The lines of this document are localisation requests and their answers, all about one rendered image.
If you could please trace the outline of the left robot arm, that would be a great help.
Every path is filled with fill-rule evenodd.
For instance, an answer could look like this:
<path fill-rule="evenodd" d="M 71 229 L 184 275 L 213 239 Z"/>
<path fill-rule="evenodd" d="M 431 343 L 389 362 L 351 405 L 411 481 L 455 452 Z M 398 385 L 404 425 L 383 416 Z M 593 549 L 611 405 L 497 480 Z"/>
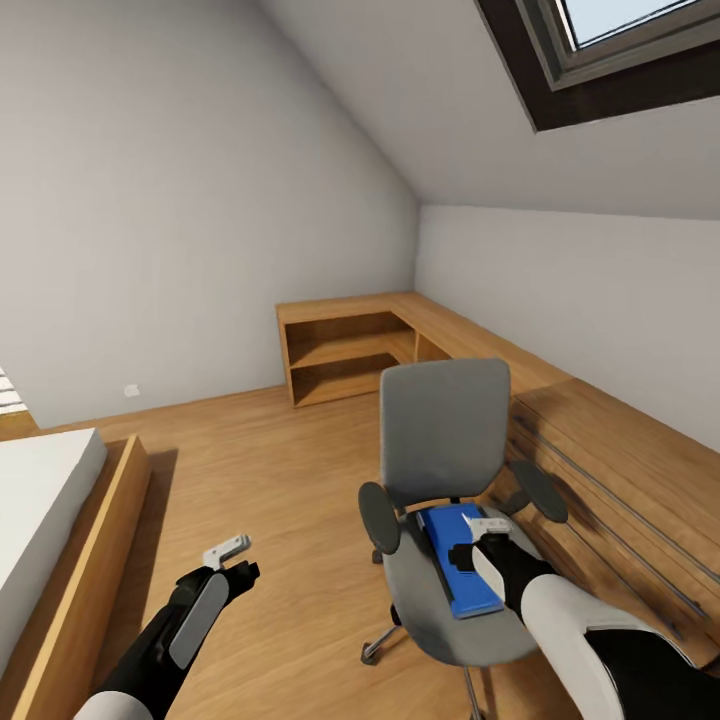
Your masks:
<path fill-rule="evenodd" d="M 251 545 L 237 535 L 205 551 L 73 720 L 165 720 L 217 617 L 260 577 L 256 563 L 222 565 Z"/>

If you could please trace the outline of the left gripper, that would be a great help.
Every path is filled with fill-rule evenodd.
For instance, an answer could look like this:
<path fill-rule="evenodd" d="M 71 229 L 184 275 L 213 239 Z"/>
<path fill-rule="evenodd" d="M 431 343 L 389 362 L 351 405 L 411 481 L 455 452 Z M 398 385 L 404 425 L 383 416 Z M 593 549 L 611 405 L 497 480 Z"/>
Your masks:
<path fill-rule="evenodd" d="M 258 565 L 256 563 L 249 565 L 248 561 L 225 569 L 221 575 L 224 575 L 229 582 L 229 598 L 225 607 L 230 605 L 232 600 L 250 591 L 254 587 L 255 580 L 260 577 Z"/>

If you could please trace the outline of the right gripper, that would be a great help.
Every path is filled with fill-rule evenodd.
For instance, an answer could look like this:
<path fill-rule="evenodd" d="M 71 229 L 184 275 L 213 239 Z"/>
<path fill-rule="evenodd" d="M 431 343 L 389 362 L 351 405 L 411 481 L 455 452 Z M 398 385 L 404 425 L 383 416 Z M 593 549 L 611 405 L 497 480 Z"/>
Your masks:
<path fill-rule="evenodd" d="M 474 543 L 456 543 L 448 550 L 448 560 L 451 565 L 456 565 L 459 571 L 475 571 L 472 559 L 472 547 Z"/>

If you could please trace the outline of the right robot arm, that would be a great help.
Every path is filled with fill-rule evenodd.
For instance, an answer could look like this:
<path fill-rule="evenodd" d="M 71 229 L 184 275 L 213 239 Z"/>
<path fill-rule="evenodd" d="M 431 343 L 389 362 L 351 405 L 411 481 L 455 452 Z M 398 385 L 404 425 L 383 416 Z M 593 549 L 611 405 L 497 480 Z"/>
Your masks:
<path fill-rule="evenodd" d="M 720 679 L 668 637 L 586 593 L 508 539 L 503 518 L 472 518 L 448 560 L 475 571 L 518 615 L 584 720 L 720 720 Z"/>

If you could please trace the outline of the folder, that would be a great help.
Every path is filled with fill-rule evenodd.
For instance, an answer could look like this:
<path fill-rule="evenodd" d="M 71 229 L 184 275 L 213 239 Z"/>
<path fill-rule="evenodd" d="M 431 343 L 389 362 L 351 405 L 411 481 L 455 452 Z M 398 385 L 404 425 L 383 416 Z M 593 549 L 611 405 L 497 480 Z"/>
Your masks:
<path fill-rule="evenodd" d="M 418 510 L 416 518 L 455 619 L 508 609 L 475 571 L 459 571 L 448 560 L 454 544 L 473 543 L 469 521 L 482 518 L 477 502 Z"/>

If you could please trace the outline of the swivel chair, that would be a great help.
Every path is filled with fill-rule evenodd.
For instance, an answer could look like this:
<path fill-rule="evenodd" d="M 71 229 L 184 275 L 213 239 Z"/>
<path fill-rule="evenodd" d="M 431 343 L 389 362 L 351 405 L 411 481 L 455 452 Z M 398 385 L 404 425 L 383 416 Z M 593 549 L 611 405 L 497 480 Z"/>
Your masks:
<path fill-rule="evenodd" d="M 393 627 L 363 644 L 361 661 L 373 665 L 375 651 L 403 627 L 431 659 L 459 667 L 471 706 L 479 711 L 469 667 L 512 663 L 539 645 L 512 609 L 454 618 L 431 559 L 417 511 L 406 507 L 435 499 L 461 505 L 480 499 L 505 464 L 511 384 L 502 359 L 443 359 L 396 365 L 380 378 L 381 482 L 359 489 L 359 511 L 375 546 L 373 563 L 384 563 L 391 593 Z M 528 461 L 515 461 L 521 491 L 500 509 L 477 502 L 482 518 L 513 526 L 508 539 L 542 560 L 541 553 L 511 516 L 533 504 L 549 521 L 565 524 L 568 513 L 556 487 Z"/>

